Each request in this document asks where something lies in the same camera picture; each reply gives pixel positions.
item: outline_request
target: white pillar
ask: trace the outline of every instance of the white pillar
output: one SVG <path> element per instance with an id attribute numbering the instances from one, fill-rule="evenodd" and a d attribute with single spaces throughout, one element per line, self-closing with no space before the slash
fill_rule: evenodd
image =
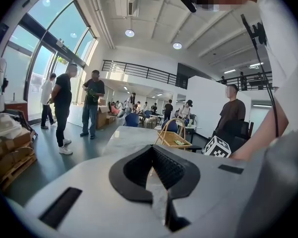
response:
<path id="1" fill-rule="evenodd" d="M 178 99 L 178 93 L 177 92 L 173 92 L 173 97 L 172 97 L 173 110 L 172 110 L 172 113 L 171 113 L 171 117 L 170 118 L 173 118 L 174 113 L 176 112 L 175 105 L 177 104 L 177 99 Z"/>

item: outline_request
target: black cap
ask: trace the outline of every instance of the black cap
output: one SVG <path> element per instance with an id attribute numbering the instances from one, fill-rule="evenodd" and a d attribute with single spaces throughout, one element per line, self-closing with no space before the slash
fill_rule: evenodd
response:
<path id="1" fill-rule="evenodd" d="M 187 104 L 188 104 L 190 107 L 193 107 L 193 106 L 192 106 L 192 103 L 193 103 L 193 102 L 192 102 L 191 100 L 188 100 L 188 101 L 187 101 Z"/>

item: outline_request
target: brown t-shirt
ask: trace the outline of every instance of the brown t-shirt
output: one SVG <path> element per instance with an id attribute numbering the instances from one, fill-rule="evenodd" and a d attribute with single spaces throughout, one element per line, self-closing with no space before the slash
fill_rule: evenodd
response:
<path id="1" fill-rule="evenodd" d="M 219 125 L 216 131 L 218 131 L 219 129 L 223 129 L 227 121 L 244 120 L 245 113 L 246 113 L 245 104 L 239 99 L 227 102 L 220 113 L 221 119 L 219 121 Z"/>

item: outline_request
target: white sneaker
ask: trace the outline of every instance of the white sneaker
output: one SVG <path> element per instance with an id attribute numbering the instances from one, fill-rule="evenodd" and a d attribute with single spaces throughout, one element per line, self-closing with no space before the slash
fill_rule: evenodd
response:
<path id="1" fill-rule="evenodd" d="M 67 149 L 65 146 L 62 146 L 59 149 L 59 153 L 69 155 L 69 154 L 72 154 L 73 151 L 71 151 L 70 149 Z"/>
<path id="2" fill-rule="evenodd" d="M 63 139 L 63 144 L 64 145 L 68 145 L 68 144 L 70 144 L 72 141 L 70 140 L 70 139 Z"/>

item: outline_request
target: cabinet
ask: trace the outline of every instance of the cabinet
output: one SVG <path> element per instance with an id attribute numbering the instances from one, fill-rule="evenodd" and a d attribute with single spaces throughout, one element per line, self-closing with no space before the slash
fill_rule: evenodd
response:
<path id="1" fill-rule="evenodd" d="M 10 101 L 5 103 L 5 109 L 20 110 L 23 112 L 26 121 L 28 117 L 28 103 L 26 101 Z"/>

